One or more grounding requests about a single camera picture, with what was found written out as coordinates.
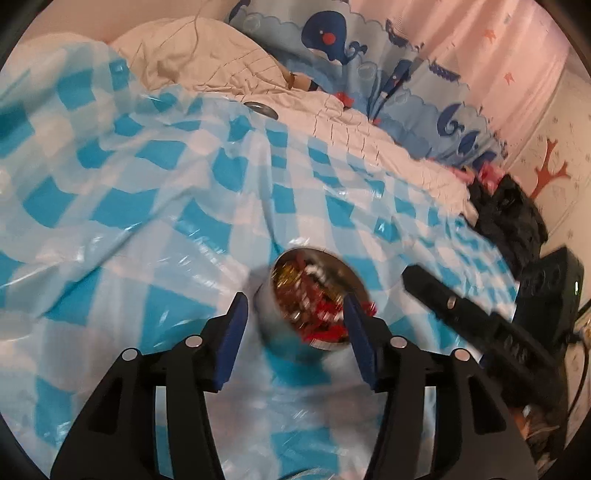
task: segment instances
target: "orange star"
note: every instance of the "orange star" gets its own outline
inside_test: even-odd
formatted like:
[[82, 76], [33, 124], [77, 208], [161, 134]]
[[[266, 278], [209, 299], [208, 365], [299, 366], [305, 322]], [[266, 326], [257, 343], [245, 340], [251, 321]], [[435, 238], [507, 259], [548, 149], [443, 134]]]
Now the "orange star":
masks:
[[483, 37], [488, 38], [492, 43], [493, 40], [496, 40], [495, 31], [494, 30], [485, 30]]

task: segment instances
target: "black bag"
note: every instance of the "black bag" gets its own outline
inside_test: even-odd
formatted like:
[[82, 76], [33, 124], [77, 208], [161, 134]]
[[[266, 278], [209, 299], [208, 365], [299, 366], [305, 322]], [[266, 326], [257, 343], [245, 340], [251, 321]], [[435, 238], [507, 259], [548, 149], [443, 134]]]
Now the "black bag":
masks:
[[491, 196], [478, 180], [468, 187], [478, 211], [476, 232], [493, 242], [515, 279], [527, 264], [539, 259], [548, 230], [534, 202], [515, 180], [505, 175]]

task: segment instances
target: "pink curtain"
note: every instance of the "pink curtain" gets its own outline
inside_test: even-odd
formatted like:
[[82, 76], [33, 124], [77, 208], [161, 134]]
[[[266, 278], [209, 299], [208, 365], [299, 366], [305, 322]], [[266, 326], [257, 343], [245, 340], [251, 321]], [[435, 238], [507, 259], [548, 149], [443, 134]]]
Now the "pink curtain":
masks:
[[[534, 0], [350, 0], [365, 21], [390, 19], [394, 32], [423, 45], [420, 57], [461, 75], [465, 104], [519, 153], [548, 104], [569, 42]], [[420, 87], [421, 76], [411, 83]]]

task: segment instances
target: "round tin can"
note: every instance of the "round tin can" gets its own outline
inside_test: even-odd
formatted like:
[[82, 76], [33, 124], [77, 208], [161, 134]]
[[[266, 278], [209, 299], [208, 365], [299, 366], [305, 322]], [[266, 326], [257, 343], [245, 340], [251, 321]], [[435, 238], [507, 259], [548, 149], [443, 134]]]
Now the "round tin can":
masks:
[[319, 360], [330, 351], [349, 346], [349, 342], [330, 343], [303, 340], [292, 321], [281, 310], [275, 293], [274, 275], [286, 262], [294, 261], [301, 255], [304, 261], [322, 267], [335, 278], [348, 293], [353, 293], [358, 300], [369, 301], [369, 295], [355, 272], [334, 255], [317, 248], [293, 248], [285, 251], [273, 263], [268, 277], [254, 297], [254, 306], [258, 314], [259, 328], [265, 345], [274, 354], [293, 361], [312, 362]]

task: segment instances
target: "blue checkered blanket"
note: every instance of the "blue checkered blanket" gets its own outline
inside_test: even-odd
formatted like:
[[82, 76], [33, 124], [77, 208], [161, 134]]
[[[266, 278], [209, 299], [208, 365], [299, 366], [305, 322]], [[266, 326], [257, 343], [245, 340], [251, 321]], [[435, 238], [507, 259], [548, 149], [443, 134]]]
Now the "blue checkered blanket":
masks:
[[[121, 350], [199, 333], [287, 248], [344, 258], [391, 330], [426, 349], [461, 341], [404, 293], [408, 264], [512, 309], [499, 252], [426, 193], [238, 102], [147, 93], [101, 43], [2, 72], [0, 158], [0, 411], [45, 472]], [[207, 397], [226, 477], [265, 480], [361, 478], [383, 401], [350, 349], [308, 366], [273, 357], [254, 312], [230, 383]]]

